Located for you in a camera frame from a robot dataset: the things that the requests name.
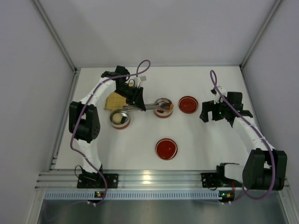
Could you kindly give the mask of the black white sushi roll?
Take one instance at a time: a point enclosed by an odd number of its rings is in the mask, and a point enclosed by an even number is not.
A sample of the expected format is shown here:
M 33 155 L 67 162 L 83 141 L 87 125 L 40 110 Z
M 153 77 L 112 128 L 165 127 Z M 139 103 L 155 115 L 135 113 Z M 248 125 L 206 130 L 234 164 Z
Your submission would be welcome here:
M 122 116 L 121 118 L 121 124 L 125 124 L 127 122 L 128 117 L 127 116 Z

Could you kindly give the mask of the steel tongs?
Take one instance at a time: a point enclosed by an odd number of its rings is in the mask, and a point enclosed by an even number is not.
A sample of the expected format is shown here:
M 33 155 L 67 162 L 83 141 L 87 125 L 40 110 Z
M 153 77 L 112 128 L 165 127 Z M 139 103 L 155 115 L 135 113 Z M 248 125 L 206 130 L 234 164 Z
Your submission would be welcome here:
M 147 110 L 162 110 L 164 112 L 169 112 L 169 106 L 172 103 L 169 102 L 162 102 L 162 103 L 156 103 L 156 104 L 146 104 L 145 109 L 140 109 L 134 105 L 131 106 L 124 106 L 122 108 L 123 111 L 147 111 Z

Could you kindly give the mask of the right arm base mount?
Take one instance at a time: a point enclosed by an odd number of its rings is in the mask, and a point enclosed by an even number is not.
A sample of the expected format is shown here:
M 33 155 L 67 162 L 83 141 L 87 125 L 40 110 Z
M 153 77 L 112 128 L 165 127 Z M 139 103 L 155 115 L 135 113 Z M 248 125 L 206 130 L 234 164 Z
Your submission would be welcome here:
M 217 165 L 215 172 L 201 173 L 202 186 L 210 190 L 233 186 L 241 187 L 242 184 L 237 180 L 229 179 L 224 176 L 224 168 L 227 164 L 231 163 L 221 163 L 220 165 Z

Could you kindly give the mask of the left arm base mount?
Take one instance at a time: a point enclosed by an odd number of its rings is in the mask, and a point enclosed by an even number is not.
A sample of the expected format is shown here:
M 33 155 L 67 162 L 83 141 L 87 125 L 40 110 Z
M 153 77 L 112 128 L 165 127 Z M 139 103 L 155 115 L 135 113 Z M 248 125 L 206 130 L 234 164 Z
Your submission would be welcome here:
M 103 176 L 107 182 L 108 189 L 118 188 L 119 174 L 104 173 Z M 77 188 L 78 189 L 104 189 L 105 183 L 100 174 L 83 172 L 78 176 Z

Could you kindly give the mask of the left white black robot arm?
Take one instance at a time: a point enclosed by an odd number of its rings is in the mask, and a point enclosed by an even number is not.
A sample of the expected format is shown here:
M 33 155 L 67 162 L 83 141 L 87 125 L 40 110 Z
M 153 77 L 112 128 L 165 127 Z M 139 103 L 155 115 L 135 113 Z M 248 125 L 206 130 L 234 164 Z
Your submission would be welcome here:
M 99 160 L 96 139 L 100 133 L 100 119 L 97 105 L 104 103 L 113 92 L 123 96 L 128 105 L 145 111 L 143 88 L 139 84 L 129 86 L 130 77 L 139 78 L 149 67 L 131 74 L 125 67 L 117 66 L 115 71 L 105 71 L 95 87 L 80 101 L 69 106 L 69 132 L 72 133 L 70 148 L 84 160 L 81 178 L 98 181 L 103 178 L 102 163 Z

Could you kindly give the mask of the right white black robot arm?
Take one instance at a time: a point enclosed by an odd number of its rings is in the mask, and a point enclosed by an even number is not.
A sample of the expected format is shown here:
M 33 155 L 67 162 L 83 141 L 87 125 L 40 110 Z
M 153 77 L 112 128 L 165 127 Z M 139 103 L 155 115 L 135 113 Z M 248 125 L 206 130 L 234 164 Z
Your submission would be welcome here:
M 247 189 L 279 191 L 285 185 L 287 155 L 276 150 L 258 130 L 253 115 L 244 110 L 242 93 L 227 92 L 224 99 L 202 103 L 200 119 L 208 122 L 208 114 L 212 120 L 225 119 L 241 138 L 248 158 L 244 165 L 222 163 L 217 172 L 225 179 L 235 180 Z

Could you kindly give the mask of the beige rice ball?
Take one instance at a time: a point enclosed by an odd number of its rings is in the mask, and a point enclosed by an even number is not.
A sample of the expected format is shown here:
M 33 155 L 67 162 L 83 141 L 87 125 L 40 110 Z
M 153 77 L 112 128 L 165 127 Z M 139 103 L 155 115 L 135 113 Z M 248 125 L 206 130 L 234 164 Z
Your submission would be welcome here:
M 121 114 L 121 113 L 115 113 L 115 114 L 112 116 L 112 121 L 113 121 L 115 124 L 120 124 L 121 121 L 122 121 L 122 114 Z

